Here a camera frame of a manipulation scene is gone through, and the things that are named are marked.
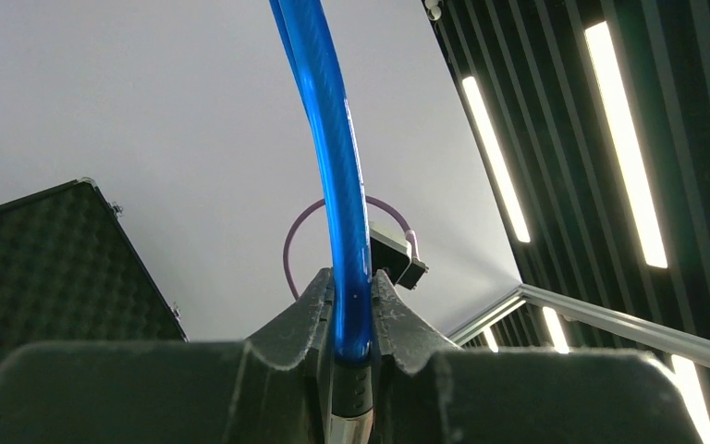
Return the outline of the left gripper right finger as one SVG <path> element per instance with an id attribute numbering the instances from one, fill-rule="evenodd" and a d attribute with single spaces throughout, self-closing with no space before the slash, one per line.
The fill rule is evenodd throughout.
<path id="1" fill-rule="evenodd" d="M 372 279 L 374 443 L 697 443 L 652 354 L 463 349 Z"/>

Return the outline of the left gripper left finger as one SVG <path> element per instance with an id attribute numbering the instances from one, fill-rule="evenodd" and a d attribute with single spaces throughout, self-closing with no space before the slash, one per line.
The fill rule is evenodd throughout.
<path id="1" fill-rule="evenodd" d="M 321 443 L 332 272 L 230 342 L 50 341 L 0 363 L 0 443 Z"/>

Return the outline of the blue cable lock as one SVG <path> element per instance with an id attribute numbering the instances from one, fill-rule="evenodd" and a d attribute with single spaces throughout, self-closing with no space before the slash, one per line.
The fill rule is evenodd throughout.
<path id="1" fill-rule="evenodd" d="M 329 437 L 366 443 L 373 427 L 370 232 L 357 140 L 331 32 L 319 1 L 270 4 L 310 124 L 333 266 Z"/>

